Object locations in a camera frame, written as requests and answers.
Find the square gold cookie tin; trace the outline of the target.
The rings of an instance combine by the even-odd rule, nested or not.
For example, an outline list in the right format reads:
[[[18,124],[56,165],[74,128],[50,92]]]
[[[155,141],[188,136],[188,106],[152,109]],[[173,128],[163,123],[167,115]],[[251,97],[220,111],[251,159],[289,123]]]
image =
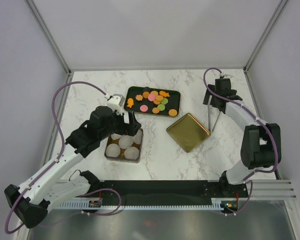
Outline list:
[[[104,156],[110,161],[137,164],[141,159],[143,138],[142,128],[134,136],[114,133],[107,139]]]

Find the metal tongs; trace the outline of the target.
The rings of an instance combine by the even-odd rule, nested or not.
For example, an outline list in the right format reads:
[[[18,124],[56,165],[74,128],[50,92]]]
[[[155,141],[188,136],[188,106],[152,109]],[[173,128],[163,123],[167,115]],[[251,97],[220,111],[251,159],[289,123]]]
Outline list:
[[[212,133],[217,125],[217,122],[219,120],[221,112],[220,111],[218,112],[215,122],[214,122],[214,124],[212,124],[211,116],[212,116],[212,107],[213,106],[211,104],[211,101],[212,101],[212,97],[208,100],[208,103],[207,103],[207,119],[208,119],[208,130]]]

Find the orange swirl cookie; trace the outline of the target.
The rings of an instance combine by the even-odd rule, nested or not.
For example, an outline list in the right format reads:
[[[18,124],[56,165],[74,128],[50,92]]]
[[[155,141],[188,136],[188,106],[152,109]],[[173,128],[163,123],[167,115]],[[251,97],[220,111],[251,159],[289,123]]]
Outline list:
[[[153,114],[158,114],[159,112],[160,112],[160,109],[157,108],[157,107],[154,107],[154,108],[152,109],[152,113],[153,113]]]

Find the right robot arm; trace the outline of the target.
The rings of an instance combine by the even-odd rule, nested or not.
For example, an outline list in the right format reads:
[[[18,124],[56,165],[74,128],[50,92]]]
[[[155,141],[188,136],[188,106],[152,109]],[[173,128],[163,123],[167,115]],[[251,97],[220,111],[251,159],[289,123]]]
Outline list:
[[[255,173],[272,173],[277,169],[282,159],[281,129],[276,123],[258,118],[232,89],[229,78],[217,78],[215,84],[204,81],[204,85],[203,104],[230,117],[243,131],[240,160],[219,178],[218,191],[228,198]]]

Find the orange dotted biscuit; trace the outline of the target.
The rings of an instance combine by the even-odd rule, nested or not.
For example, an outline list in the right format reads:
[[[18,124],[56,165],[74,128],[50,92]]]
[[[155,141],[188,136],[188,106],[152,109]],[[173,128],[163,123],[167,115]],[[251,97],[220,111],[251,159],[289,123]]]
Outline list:
[[[164,97],[161,96],[161,95],[157,95],[157,96],[155,97],[155,100],[158,101],[158,102],[162,102],[162,101],[164,100]]]

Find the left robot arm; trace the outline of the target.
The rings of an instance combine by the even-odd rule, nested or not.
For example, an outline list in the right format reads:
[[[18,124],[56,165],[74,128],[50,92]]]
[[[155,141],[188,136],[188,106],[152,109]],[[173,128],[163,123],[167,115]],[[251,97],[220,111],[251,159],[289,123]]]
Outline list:
[[[119,114],[108,106],[98,106],[88,120],[64,140],[61,149],[32,177],[20,185],[10,184],[4,195],[22,225],[32,229],[39,225],[56,206],[79,196],[95,197],[100,190],[99,179],[86,170],[63,186],[57,181],[72,167],[100,147],[112,134],[135,136],[141,124],[133,112]]]

